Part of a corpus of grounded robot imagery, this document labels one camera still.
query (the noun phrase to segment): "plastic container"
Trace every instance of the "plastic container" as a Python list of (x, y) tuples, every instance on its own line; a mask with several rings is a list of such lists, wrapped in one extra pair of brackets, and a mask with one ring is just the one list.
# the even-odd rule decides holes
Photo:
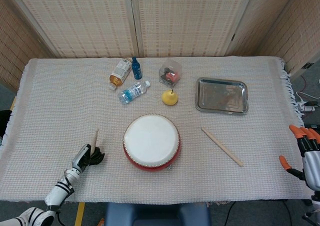
[(182, 76), (180, 63), (167, 59), (159, 69), (159, 81), (170, 88), (173, 88)]
[(140, 68), (140, 63), (137, 61), (136, 57), (132, 57), (132, 72), (133, 76), (136, 80), (140, 80), (142, 78), (142, 72)]
[(118, 98), (120, 102), (123, 103), (124, 105), (128, 104), (139, 95), (142, 95), (145, 92), (147, 92), (147, 88), (149, 87), (150, 87), (149, 81), (136, 82), (132, 87), (119, 93)]
[(121, 86), (130, 73), (130, 70), (131, 62), (128, 59), (121, 59), (110, 75), (110, 83), (108, 85), (109, 89), (115, 90), (117, 87)]

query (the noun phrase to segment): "wooden stick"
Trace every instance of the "wooden stick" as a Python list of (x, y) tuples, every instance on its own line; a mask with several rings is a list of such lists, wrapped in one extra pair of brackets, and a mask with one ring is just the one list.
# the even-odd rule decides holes
[(240, 161), (232, 152), (229, 151), (221, 142), (219, 142), (209, 131), (207, 131), (204, 127), (201, 130), (222, 149), (230, 158), (233, 159), (240, 167), (244, 166), (244, 163)]
[(98, 138), (98, 131), (99, 131), (99, 128), (97, 128), (95, 130), (95, 134), (94, 134), (94, 137), (93, 137), (92, 142), (91, 142), (90, 156), (95, 152), (97, 138)]

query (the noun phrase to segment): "drum head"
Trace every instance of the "drum head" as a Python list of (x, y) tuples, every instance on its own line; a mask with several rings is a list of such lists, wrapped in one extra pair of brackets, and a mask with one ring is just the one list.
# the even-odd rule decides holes
[(127, 157), (143, 167), (160, 167), (170, 162), (180, 144), (176, 126), (166, 117), (148, 114), (127, 128), (123, 147)]

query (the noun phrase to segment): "water bottle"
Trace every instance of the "water bottle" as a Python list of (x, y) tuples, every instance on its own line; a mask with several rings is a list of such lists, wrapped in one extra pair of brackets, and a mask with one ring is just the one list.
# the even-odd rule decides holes
[(133, 99), (138, 97), (139, 95), (142, 95), (145, 92), (147, 92), (147, 88), (149, 88), (149, 87), (150, 87), (149, 81), (136, 82), (132, 87), (130, 87), (130, 88), (128, 88), (118, 94), (119, 100), (124, 105), (128, 104)]

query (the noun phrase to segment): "blue bottle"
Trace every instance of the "blue bottle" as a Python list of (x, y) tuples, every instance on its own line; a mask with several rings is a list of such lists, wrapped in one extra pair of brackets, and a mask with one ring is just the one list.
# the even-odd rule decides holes
[(140, 80), (142, 78), (142, 72), (140, 68), (140, 63), (137, 61), (136, 57), (132, 57), (132, 72), (134, 75), (134, 78), (136, 80)]

